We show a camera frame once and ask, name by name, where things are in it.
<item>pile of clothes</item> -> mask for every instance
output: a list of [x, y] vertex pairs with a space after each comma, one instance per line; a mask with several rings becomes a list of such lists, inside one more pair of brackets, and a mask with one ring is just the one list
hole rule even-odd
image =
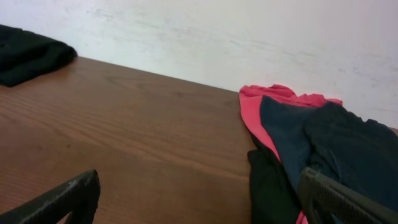
[[0, 25], [0, 85], [11, 87], [56, 71], [76, 56], [63, 42]]
[[282, 85], [244, 86], [239, 100], [257, 146], [248, 152], [253, 224], [307, 223], [297, 197], [306, 167], [398, 212], [398, 137], [387, 126]]

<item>red fabric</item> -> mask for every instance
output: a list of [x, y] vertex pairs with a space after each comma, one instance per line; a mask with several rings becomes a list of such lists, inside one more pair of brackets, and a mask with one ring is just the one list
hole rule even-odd
[[[256, 85], [242, 87], [242, 89], [239, 91], [242, 119], [249, 131], [255, 135], [260, 142], [272, 150], [279, 161], [280, 157], [271, 137], [261, 126], [260, 104], [262, 96], [264, 95], [271, 97], [279, 103], [286, 103], [294, 106], [319, 107], [323, 106], [327, 101], [332, 101], [340, 105], [343, 104], [341, 100], [325, 99], [325, 97], [320, 94], [303, 94], [301, 96], [297, 96], [290, 88], [278, 84], [274, 84], [269, 88]], [[296, 221], [296, 224], [299, 223], [308, 224], [307, 218], [305, 218], [303, 212], [301, 212]]]

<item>navy fabric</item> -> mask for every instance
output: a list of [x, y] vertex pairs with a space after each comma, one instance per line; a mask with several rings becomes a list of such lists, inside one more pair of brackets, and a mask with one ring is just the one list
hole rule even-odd
[[296, 191], [309, 166], [398, 212], [398, 137], [387, 126], [335, 103], [304, 108], [267, 96], [260, 115]]
[[314, 149], [311, 167], [398, 212], [398, 137], [387, 126], [327, 103], [304, 131]]
[[260, 105], [261, 125], [268, 132], [285, 168], [287, 177], [297, 192], [301, 170], [308, 166], [311, 145], [303, 126], [315, 108], [279, 103], [263, 96]]

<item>black fabric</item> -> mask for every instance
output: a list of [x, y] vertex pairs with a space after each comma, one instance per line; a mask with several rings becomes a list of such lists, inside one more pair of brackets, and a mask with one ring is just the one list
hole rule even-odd
[[312, 168], [398, 212], [398, 137], [387, 126], [327, 103], [304, 131], [314, 149]]
[[258, 150], [248, 152], [251, 165], [251, 223], [295, 223], [301, 205], [282, 164], [270, 149], [255, 136], [252, 135], [252, 138]]
[[398, 137], [388, 127], [332, 102], [303, 108], [265, 96], [260, 115], [295, 190], [308, 166], [398, 211]]
[[0, 84], [18, 85], [69, 64], [77, 53], [68, 45], [0, 25]]

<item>wooden tabletop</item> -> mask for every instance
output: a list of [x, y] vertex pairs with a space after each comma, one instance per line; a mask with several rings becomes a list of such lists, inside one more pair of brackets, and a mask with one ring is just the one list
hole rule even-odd
[[0, 86], [0, 213], [96, 169], [95, 223], [249, 223], [238, 94], [79, 58]]

